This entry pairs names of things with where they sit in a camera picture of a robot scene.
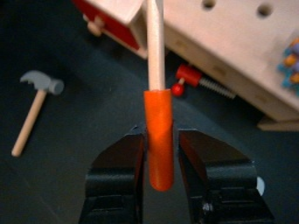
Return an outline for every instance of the orange rubber tube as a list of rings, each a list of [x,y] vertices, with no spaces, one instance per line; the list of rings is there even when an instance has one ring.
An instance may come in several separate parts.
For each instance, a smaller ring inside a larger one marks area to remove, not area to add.
[[[173,114],[170,90],[144,91],[149,182],[166,191],[173,184]]]

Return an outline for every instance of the wooden stick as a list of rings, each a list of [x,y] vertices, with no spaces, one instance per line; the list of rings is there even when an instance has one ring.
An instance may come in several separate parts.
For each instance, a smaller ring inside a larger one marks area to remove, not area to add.
[[[149,90],[164,90],[164,1],[146,0]]]
[[[42,90],[37,91],[37,94],[36,94],[33,102],[32,102],[32,107],[30,107],[28,116],[26,116],[24,124],[22,124],[22,129],[21,129],[21,132],[18,134],[17,140],[13,145],[12,155],[14,157],[21,156],[21,153],[24,150],[24,145],[25,145],[26,139],[32,132],[33,123],[34,123],[36,117],[38,115],[41,106],[42,106],[42,101],[44,101],[45,95],[46,95],[45,91],[42,91]]]
[[[173,184],[173,115],[170,90],[164,89],[164,3],[146,0],[148,86],[144,91],[149,182],[166,191]]]

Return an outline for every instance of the toy hammer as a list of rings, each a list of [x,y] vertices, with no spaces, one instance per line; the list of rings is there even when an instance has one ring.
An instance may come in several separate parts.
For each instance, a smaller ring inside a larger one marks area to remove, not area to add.
[[[18,157],[22,153],[24,145],[32,132],[33,123],[38,115],[46,93],[58,95],[64,88],[61,80],[54,80],[40,71],[26,72],[20,79],[20,82],[24,81],[28,81],[28,83],[33,84],[34,89],[37,89],[37,94],[34,96],[32,107],[22,124],[21,132],[13,145],[12,155],[14,157]]]

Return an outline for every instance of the hole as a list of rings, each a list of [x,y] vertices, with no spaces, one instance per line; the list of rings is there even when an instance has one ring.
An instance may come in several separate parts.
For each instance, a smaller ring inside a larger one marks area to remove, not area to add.
[[[268,4],[260,4],[256,8],[256,14],[261,17],[265,18],[272,14],[272,7]]]
[[[186,45],[180,40],[177,40],[173,44],[178,47],[181,52],[185,52]]]
[[[214,67],[212,68],[212,70],[213,70],[217,74],[220,74],[220,76],[225,77],[226,72],[224,71],[224,69],[221,69],[220,67],[214,66]]]
[[[255,99],[259,100],[259,102],[267,104],[267,98],[264,96],[256,94]]]
[[[205,9],[205,10],[210,10],[213,8],[214,4],[216,4],[214,0],[202,0],[201,1],[201,6],[202,6],[202,9]]]

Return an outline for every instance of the wooden dowel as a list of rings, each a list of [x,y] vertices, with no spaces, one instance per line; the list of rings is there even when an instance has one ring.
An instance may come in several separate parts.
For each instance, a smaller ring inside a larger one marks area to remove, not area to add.
[[[164,90],[164,1],[146,0],[148,88]]]

